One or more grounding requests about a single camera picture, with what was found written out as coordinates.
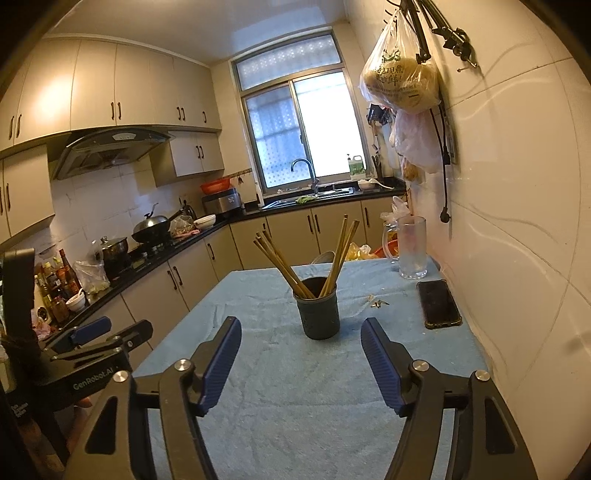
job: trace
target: hanging plastic bag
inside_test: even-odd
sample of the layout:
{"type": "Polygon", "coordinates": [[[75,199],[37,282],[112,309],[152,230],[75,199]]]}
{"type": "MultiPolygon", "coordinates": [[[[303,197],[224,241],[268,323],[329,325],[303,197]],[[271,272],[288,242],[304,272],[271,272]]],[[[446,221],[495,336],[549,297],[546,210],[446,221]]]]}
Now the hanging plastic bag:
{"type": "Polygon", "coordinates": [[[417,63],[418,39],[399,10],[384,28],[361,72],[359,88],[368,102],[408,113],[439,104],[437,66],[417,63]]]}
{"type": "Polygon", "coordinates": [[[394,148],[398,155],[427,173],[442,169],[441,150],[430,112],[411,115],[400,111],[395,125],[394,148]]]}

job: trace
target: cabinet door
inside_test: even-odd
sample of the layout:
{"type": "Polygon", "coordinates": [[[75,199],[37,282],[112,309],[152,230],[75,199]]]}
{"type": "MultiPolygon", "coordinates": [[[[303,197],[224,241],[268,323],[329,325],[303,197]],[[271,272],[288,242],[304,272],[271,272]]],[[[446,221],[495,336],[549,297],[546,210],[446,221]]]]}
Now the cabinet door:
{"type": "Polygon", "coordinates": [[[175,138],[170,141],[174,171],[177,177],[203,172],[201,151],[195,132],[170,132],[175,138]]]}
{"type": "Polygon", "coordinates": [[[204,241],[183,250],[168,263],[189,310],[217,285],[204,241]]]}
{"type": "MultiPolygon", "coordinates": [[[[117,295],[107,305],[99,309],[96,313],[92,314],[82,325],[86,325],[93,320],[97,320],[101,317],[108,317],[111,320],[111,331],[106,333],[95,340],[92,340],[88,345],[104,342],[107,337],[116,334],[117,332],[133,325],[134,318],[129,313],[121,295],[117,295]]],[[[129,363],[131,368],[134,370],[139,367],[140,363],[150,354],[152,347],[149,342],[142,343],[139,347],[134,348],[129,353],[129,363]]]]}
{"type": "Polygon", "coordinates": [[[18,106],[15,144],[70,130],[80,40],[42,41],[31,58],[18,106]]]}
{"type": "Polygon", "coordinates": [[[12,236],[55,214],[45,145],[4,159],[4,200],[12,236]]]}
{"type": "Polygon", "coordinates": [[[240,263],[240,257],[230,227],[225,226],[221,230],[212,233],[204,242],[209,250],[209,258],[219,281],[222,281],[230,272],[242,270],[242,264],[240,263]]]}
{"type": "Polygon", "coordinates": [[[216,134],[195,134],[203,171],[223,170],[222,151],[216,134]]]}
{"type": "Polygon", "coordinates": [[[271,261],[254,244],[256,233],[262,233],[263,230],[267,229],[267,219],[265,217],[233,223],[230,225],[230,229],[244,270],[273,267],[271,261]]]}
{"type": "Polygon", "coordinates": [[[349,225],[353,220],[359,220],[359,227],[355,232],[353,242],[359,246],[365,244],[365,223],[361,211],[361,202],[336,203],[334,205],[315,207],[312,208],[312,214],[314,215],[320,252],[336,250],[345,214],[349,215],[349,225]]]}
{"type": "Polygon", "coordinates": [[[154,102],[154,123],[184,125],[177,96],[173,58],[148,50],[150,57],[150,88],[154,102]]]}
{"type": "Polygon", "coordinates": [[[10,238],[8,229],[8,212],[6,210],[6,201],[4,198],[4,161],[0,160],[0,244],[10,238]]]}
{"type": "Polygon", "coordinates": [[[147,319],[152,323],[152,348],[189,313],[167,263],[138,280],[121,296],[136,322],[147,319]]]}
{"type": "Polygon", "coordinates": [[[220,115],[217,111],[216,96],[213,93],[212,72],[207,67],[196,65],[197,67],[197,94],[201,98],[202,121],[201,127],[222,128],[220,115]]]}
{"type": "Polygon", "coordinates": [[[150,52],[146,48],[117,45],[115,102],[117,125],[154,123],[150,52]]]}
{"type": "Polygon", "coordinates": [[[310,209],[269,215],[275,245],[290,265],[306,265],[320,253],[310,209]]]}
{"type": "Polygon", "coordinates": [[[382,246],[384,221],[379,217],[382,212],[392,212],[392,197],[362,200],[365,235],[372,251],[382,246]]]}
{"type": "Polygon", "coordinates": [[[115,123],[115,52],[117,45],[82,40],[72,85],[72,130],[112,127],[115,123]]]}
{"type": "Polygon", "coordinates": [[[21,99],[22,86],[25,83],[30,61],[30,57],[26,59],[0,101],[0,150],[14,145],[14,137],[17,134],[18,102],[21,99]]]}

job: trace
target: red bowl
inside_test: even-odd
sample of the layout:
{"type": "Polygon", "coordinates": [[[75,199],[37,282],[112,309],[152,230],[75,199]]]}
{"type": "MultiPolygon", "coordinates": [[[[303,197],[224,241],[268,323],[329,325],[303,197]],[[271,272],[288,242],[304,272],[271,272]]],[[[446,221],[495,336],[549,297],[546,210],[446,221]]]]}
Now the red bowl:
{"type": "Polygon", "coordinates": [[[214,180],[209,183],[201,185],[201,190],[205,195],[213,195],[214,193],[223,192],[230,188],[230,179],[214,180]]]}

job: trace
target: bowl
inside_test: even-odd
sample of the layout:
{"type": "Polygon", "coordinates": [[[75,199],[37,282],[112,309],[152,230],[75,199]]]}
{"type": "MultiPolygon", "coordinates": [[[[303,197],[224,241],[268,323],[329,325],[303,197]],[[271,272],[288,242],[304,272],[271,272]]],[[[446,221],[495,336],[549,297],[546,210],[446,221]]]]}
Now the bowl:
{"type": "Polygon", "coordinates": [[[201,185],[201,190],[205,195],[213,195],[214,193],[223,192],[230,188],[230,179],[214,180],[209,183],[201,185]]]}
{"type": "Polygon", "coordinates": [[[363,190],[364,192],[366,192],[367,190],[373,190],[374,188],[376,188],[376,183],[372,183],[370,181],[367,180],[358,180],[357,185],[359,185],[359,188],[361,190],[363,190]]]}
{"type": "Polygon", "coordinates": [[[216,223],[216,216],[215,215],[207,215],[206,217],[198,218],[193,222],[195,228],[199,228],[200,230],[204,230],[206,228],[213,227],[216,223]]]}
{"type": "Polygon", "coordinates": [[[86,296],[84,295],[84,290],[82,289],[80,289],[76,295],[66,302],[66,307],[68,307],[68,310],[71,312],[79,312],[84,308],[85,305],[86,296]]]}

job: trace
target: table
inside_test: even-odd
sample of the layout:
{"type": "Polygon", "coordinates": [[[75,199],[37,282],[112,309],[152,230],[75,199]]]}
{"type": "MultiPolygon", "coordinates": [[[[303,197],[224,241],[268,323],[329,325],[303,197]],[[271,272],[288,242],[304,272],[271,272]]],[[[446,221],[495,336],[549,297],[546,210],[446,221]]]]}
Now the table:
{"type": "MultiPolygon", "coordinates": [[[[329,267],[295,270],[306,278],[326,275],[329,267]]],[[[425,280],[437,278],[430,262],[425,280]]],[[[485,368],[466,323],[425,329],[416,282],[400,278],[388,260],[346,263],[337,296],[340,332],[310,340],[276,269],[231,273],[137,369],[136,377],[161,372],[189,358],[226,316],[242,322],[242,345],[219,403],[199,420],[220,480],[384,478],[404,419],[384,404],[361,348],[367,317],[440,372],[468,377],[485,368]],[[371,308],[370,294],[390,305],[371,308]]],[[[445,477],[452,425],[453,412],[446,410],[432,478],[445,477]]],[[[157,411],[150,412],[150,430],[158,478],[169,478],[157,411]]]]}

